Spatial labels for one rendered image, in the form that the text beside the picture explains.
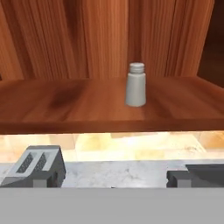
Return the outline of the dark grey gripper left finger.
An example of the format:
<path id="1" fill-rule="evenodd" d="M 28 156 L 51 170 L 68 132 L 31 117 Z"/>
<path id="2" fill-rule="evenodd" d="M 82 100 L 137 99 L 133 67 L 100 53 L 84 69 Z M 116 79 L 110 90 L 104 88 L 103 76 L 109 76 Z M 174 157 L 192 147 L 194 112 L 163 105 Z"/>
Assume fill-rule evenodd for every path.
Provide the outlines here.
<path id="1" fill-rule="evenodd" d="M 61 187 L 66 174 L 59 145 L 31 145 L 11 167 L 0 187 Z"/>

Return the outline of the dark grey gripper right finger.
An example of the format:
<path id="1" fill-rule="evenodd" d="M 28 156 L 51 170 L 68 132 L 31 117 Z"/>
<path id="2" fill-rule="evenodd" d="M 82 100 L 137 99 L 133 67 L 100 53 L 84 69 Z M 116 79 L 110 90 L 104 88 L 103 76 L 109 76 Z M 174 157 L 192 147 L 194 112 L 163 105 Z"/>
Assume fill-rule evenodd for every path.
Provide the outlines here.
<path id="1" fill-rule="evenodd" d="M 167 187 L 224 187 L 224 164 L 187 164 L 185 171 L 168 171 Z"/>

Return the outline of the wooden cabinet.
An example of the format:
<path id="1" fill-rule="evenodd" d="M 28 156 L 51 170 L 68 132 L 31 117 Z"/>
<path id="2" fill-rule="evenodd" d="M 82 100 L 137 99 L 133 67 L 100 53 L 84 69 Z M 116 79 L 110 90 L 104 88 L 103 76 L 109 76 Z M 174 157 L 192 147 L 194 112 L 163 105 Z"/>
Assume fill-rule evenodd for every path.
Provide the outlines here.
<path id="1" fill-rule="evenodd" d="M 2 135 L 224 130 L 223 79 L 224 0 L 0 0 Z"/>

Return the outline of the grey shaker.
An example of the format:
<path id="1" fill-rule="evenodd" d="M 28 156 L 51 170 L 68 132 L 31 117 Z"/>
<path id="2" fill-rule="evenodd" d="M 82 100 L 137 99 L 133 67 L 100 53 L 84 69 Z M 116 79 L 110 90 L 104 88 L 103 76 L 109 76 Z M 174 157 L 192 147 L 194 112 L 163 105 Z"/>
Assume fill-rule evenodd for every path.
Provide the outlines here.
<path id="1" fill-rule="evenodd" d="M 146 103 L 146 73 L 142 62 L 129 64 L 125 103 L 131 107 L 142 107 Z"/>

